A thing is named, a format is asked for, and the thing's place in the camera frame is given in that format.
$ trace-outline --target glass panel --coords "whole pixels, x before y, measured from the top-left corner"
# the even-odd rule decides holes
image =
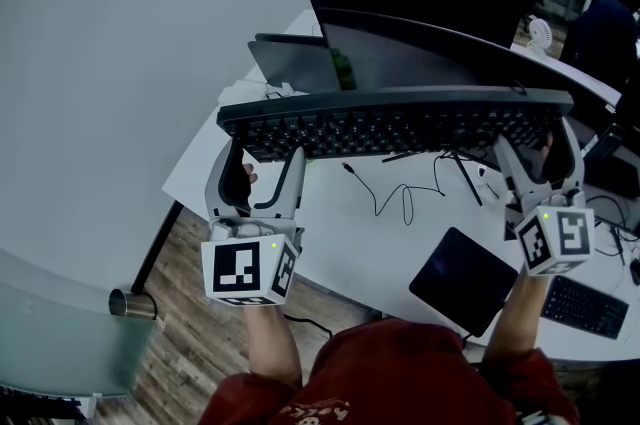
[[[0,283],[0,385],[56,396],[128,394],[154,327]]]

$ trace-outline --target tablet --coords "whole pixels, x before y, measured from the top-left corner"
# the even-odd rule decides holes
[[[473,336],[484,334],[518,272],[450,228],[409,285],[409,291]]]

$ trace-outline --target red shirt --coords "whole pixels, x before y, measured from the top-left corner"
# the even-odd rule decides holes
[[[298,392],[250,374],[225,379],[200,423],[498,425],[538,411],[579,423],[541,351],[478,372],[453,331],[390,319],[336,335]]]

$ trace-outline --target human arm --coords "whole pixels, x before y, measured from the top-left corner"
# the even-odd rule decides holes
[[[249,181],[257,175],[245,165]],[[298,351],[279,307],[244,308],[249,370],[223,379],[212,395],[201,425],[267,423],[301,387]]]
[[[533,351],[548,286],[549,278],[531,277],[522,269],[498,318],[483,361],[515,358]]]
[[[548,286],[548,278],[530,277],[523,268],[491,335],[480,373],[516,411],[542,412],[579,423],[577,409],[560,387],[553,365],[535,349]]]
[[[245,319],[251,373],[300,389],[300,356],[280,306],[248,306]]]

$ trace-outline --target black cable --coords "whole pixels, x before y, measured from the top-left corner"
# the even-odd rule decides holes
[[[608,201],[611,201],[614,205],[616,205],[616,208],[618,209],[618,213],[620,214],[620,220],[622,220],[622,227],[624,229],[627,229],[627,219],[624,216],[624,213],[622,212],[622,208],[620,207],[620,205],[618,204],[618,202],[613,199],[612,197],[609,196],[605,196],[604,194],[600,195],[600,196],[593,196],[590,197],[589,199],[587,199],[587,203],[591,202],[591,201],[595,201],[596,199],[606,199]]]
[[[489,185],[489,183],[486,181],[485,183],[487,184],[487,187],[489,187],[489,190],[493,193],[493,195],[496,196],[496,199],[500,199],[500,196],[498,196],[498,194],[496,194],[496,192],[491,188],[491,185]]]
[[[434,167],[434,176],[435,176],[435,162],[436,162],[436,160],[434,160],[434,166],[433,166]],[[367,185],[364,181],[362,181],[362,178],[360,178],[360,176],[358,176],[356,174],[356,172],[353,170],[353,168],[349,164],[347,164],[345,162],[342,162],[342,166],[345,168],[345,170],[347,170],[348,172],[353,174],[356,178],[358,178],[358,181],[360,181],[360,183],[362,183],[364,185],[364,187],[369,191],[369,194],[371,194],[371,197],[373,198],[373,213],[374,213],[374,215],[376,217],[380,216],[382,211],[387,206],[387,203],[389,203],[389,201],[395,195],[395,193],[398,191],[398,189],[402,189],[402,219],[404,220],[405,226],[411,226],[411,224],[413,223],[413,194],[411,194],[411,189],[428,190],[430,192],[436,192],[436,193],[440,194],[442,197],[446,197],[444,195],[444,193],[440,190],[440,186],[438,185],[437,177],[436,177],[437,190],[429,188],[429,187],[417,187],[415,185],[407,185],[406,183],[401,183],[395,189],[393,189],[393,192],[391,192],[391,194],[389,194],[389,197],[382,204],[382,206],[380,207],[380,210],[378,210],[378,199],[376,198],[376,195],[373,193],[373,191],[369,188],[369,185]],[[405,192],[409,194],[409,205],[411,207],[411,218],[409,220],[407,220],[407,205],[406,205]]]
[[[620,256],[620,261],[622,262],[622,266],[624,267],[626,263],[624,261],[624,254],[622,254],[624,252],[624,249],[622,248],[622,242],[620,242],[620,230],[618,228],[614,228],[613,226],[609,226],[609,232],[611,233],[613,241],[618,248],[618,255]]]
[[[440,160],[441,158],[444,158],[444,156],[446,155],[446,153],[440,155],[439,157],[436,157],[433,159],[433,179],[436,182],[436,188],[438,189],[438,192],[440,192],[440,184],[438,183],[438,172],[436,171],[436,164],[438,163],[438,160]]]
[[[515,78],[513,79],[513,81],[520,86],[520,89],[522,89],[522,92],[519,93],[519,94],[523,94],[524,96],[526,96],[527,95],[527,90],[524,88],[524,86],[520,82],[518,82]],[[515,88],[513,86],[510,86],[510,87],[514,92],[516,92]]]
[[[311,320],[310,318],[296,318],[290,315],[285,315],[284,318],[286,318],[287,320],[291,320],[292,322],[301,322],[305,324],[315,325],[318,329],[322,329],[325,333],[327,333],[329,335],[329,339],[333,338],[333,333],[329,329],[320,325],[318,322]]]
[[[604,254],[605,256],[609,256],[610,258],[616,258],[620,256],[620,253],[605,253],[604,251],[601,251],[598,248],[596,248],[596,251],[598,251],[600,254]]]
[[[467,348],[467,340],[473,336],[471,333],[467,334],[464,338],[462,338],[462,350]]]
[[[636,238],[627,238],[627,237],[623,236],[622,233],[620,233],[619,231],[618,231],[618,236],[622,240],[624,240],[625,242],[637,242],[638,240],[640,240],[640,237],[638,237],[636,235],[634,235]]]

